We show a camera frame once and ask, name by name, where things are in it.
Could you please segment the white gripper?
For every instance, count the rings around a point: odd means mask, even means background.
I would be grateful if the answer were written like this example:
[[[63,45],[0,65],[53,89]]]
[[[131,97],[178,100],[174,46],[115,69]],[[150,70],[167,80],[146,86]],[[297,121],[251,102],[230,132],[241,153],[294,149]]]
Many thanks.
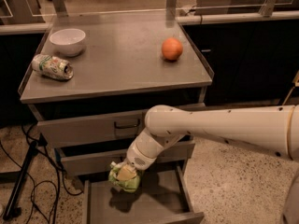
[[[147,170],[156,161],[156,159],[146,157],[137,148],[136,142],[133,142],[127,149],[126,160],[130,165],[125,164],[118,171],[117,179],[120,181],[128,181],[135,178],[136,169],[141,171]]]

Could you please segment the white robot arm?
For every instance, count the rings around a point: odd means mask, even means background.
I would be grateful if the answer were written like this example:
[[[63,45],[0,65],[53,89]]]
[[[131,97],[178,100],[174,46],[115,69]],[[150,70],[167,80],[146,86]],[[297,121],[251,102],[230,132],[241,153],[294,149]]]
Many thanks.
[[[141,174],[166,149],[185,135],[299,160],[299,106],[184,111],[156,105],[145,116],[145,128],[127,149],[126,158],[111,175],[122,189],[133,192]]]

